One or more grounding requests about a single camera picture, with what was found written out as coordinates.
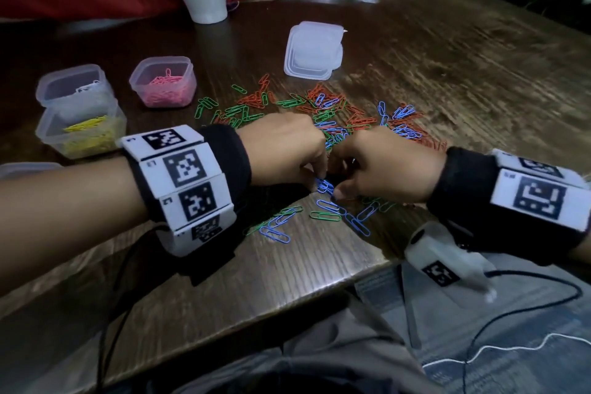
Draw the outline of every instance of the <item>black wrist strap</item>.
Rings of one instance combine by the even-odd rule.
[[[222,173],[226,176],[232,203],[236,203],[251,183],[251,165],[240,137],[234,128],[221,124],[206,126],[197,132],[209,144]],[[127,152],[125,157],[134,175],[139,193],[148,209],[150,219],[155,222],[165,221],[162,207],[152,195],[148,182],[139,168],[139,163]]]
[[[540,265],[556,262],[586,233],[491,204],[494,156],[451,147],[427,208],[469,250],[502,252]]]

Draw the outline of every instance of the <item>black cable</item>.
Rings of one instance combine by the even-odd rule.
[[[576,290],[576,293],[573,294],[572,296],[569,296],[568,298],[565,298],[565,299],[562,299],[559,301],[548,302],[547,304],[537,305],[536,307],[519,308],[516,310],[509,311],[507,313],[503,313],[501,315],[495,316],[490,321],[488,321],[486,324],[484,324],[484,326],[478,331],[476,336],[474,338],[472,338],[472,342],[470,342],[468,349],[466,349],[466,358],[464,360],[464,364],[463,364],[463,368],[462,368],[462,392],[463,392],[463,394],[466,394],[466,374],[468,372],[468,364],[469,364],[468,361],[470,360],[470,352],[472,351],[472,348],[474,347],[474,344],[476,343],[476,340],[478,339],[478,337],[480,335],[482,335],[484,330],[486,330],[491,324],[495,323],[499,319],[505,318],[506,316],[517,315],[519,313],[531,312],[531,311],[535,311],[535,310],[542,310],[544,308],[556,307],[557,305],[566,304],[567,302],[577,300],[583,296],[583,290],[581,289],[580,286],[576,285],[575,283],[569,282],[568,280],[565,280],[565,279],[555,278],[553,276],[547,276],[545,274],[531,273],[529,271],[497,270],[497,271],[487,271],[486,273],[484,273],[484,275],[489,279],[506,275],[506,276],[528,276],[530,278],[552,280],[553,282],[558,282],[558,283],[562,283],[563,285],[568,285],[568,286],[573,287]]]
[[[123,262],[121,262],[121,266],[119,267],[119,270],[117,271],[117,275],[115,276],[115,282],[113,284],[113,288],[112,288],[111,293],[109,295],[107,319],[105,320],[105,324],[104,324],[102,330],[100,331],[100,337],[99,337],[99,361],[98,361],[98,367],[96,369],[96,390],[94,391],[96,394],[101,394],[103,392],[105,376],[107,375],[109,365],[111,364],[111,358],[113,357],[113,352],[115,350],[117,340],[119,339],[119,335],[121,335],[121,331],[123,330],[123,326],[125,325],[125,322],[127,321],[129,314],[131,313],[131,309],[135,305],[135,304],[132,304],[129,307],[129,309],[125,313],[125,316],[121,320],[119,327],[117,328],[117,331],[115,332],[115,336],[113,337],[113,341],[111,342],[111,347],[109,348],[109,351],[107,352],[107,357],[106,357],[105,361],[103,362],[103,356],[105,354],[105,341],[107,340],[107,330],[109,329],[109,324],[111,323],[111,315],[112,315],[113,310],[115,308],[114,304],[115,304],[115,301],[117,298],[119,285],[121,284],[121,280],[123,279],[123,274],[125,272],[125,269],[127,268],[127,265],[129,264],[129,261],[131,260],[131,257],[137,251],[137,249],[139,248],[141,243],[150,234],[155,233],[158,230],[168,230],[168,226],[156,226],[156,227],[150,229],[149,231],[145,232],[140,238],[138,238],[137,241],[129,247],[129,250],[127,251],[127,254],[125,255],[125,258],[123,258]]]

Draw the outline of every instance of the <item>wooden table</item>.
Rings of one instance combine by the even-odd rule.
[[[63,162],[34,136],[42,113],[34,90],[43,74],[69,66],[92,62],[105,70],[129,133],[200,124],[193,120],[196,100],[169,111],[140,103],[128,78],[149,56],[188,56],[199,96],[223,107],[239,97],[230,85],[253,90],[267,72],[280,98],[302,94],[315,82],[283,73],[289,30],[302,20],[348,30],[343,64],[327,85],[356,106],[374,112],[380,100],[388,110],[412,103],[425,113],[418,124],[437,139],[478,151],[496,146],[591,172],[591,41],[499,0],[268,0],[241,4],[228,21],[210,26],[194,25],[184,13],[92,32],[75,24],[4,25],[0,163]],[[202,123],[210,118],[206,111]],[[311,210],[317,197],[300,204]],[[396,206],[373,216],[373,234],[365,241],[344,223],[299,214],[284,227],[289,245],[252,234],[196,287],[189,278],[171,276],[168,257],[147,247],[143,263],[130,271],[131,291],[140,299],[107,378],[114,382],[154,367],[395,262],[425,218],[420,209]],[[108,284],[125,248],[148,227],[122,234],[0,301],[0,386],[14,387],[11,392],[92,386],[91,338],[103,324]]]

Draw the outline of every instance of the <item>wristband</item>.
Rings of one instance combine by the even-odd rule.
[[[121,143],[150,218],[170,227],[159,238],[171,254],[188,255],[236,221],[233,202],[251,171],[233,128],[215,125],[198,133],[181,125]]]
[[[591,191],[568,169],[451,147],[427,207],[468,250],[546,265],[587,235]]]

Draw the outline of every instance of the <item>white cable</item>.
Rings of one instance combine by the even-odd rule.
[[[591,346],[591,341],[587,341],[584,338],[580,338],[580,337],[573,337],[571,335],[563,335],[562,333],[548,333],[542,343],[539,346],[536,347],[523,347],[523,346],[514,346],[514,347],[497,347],[497,346],[482,346],[480,349],[478,349],[478,352],[476,353],[476,355],[474,355],[470,360],[468,361],[460,361],[460,360],[454,360],[451,358],[444,358],[441,360],[435,360],[435,361],[431,361],[429,363],[425,363],[423,365],[423,368],[428,368],[429,366],[434,366],[435,364],[440,364],[440,363],[460,363],[460,364],[466,364],[466,363],[471,363],[472,361],[476,360],[478,358],[478,356],[482,353],[482,351],[484,351],[484,349],[496,349],[496,350],[540,350],[541,348],[543,348],[543,346],[546,345],[546,343],[548,342],[548,339],[550,337],[561,337],[561,338],[568,338],[570,340],[575,340],[575,341],[581,341],[582,343],[588,344],[589,346]]]

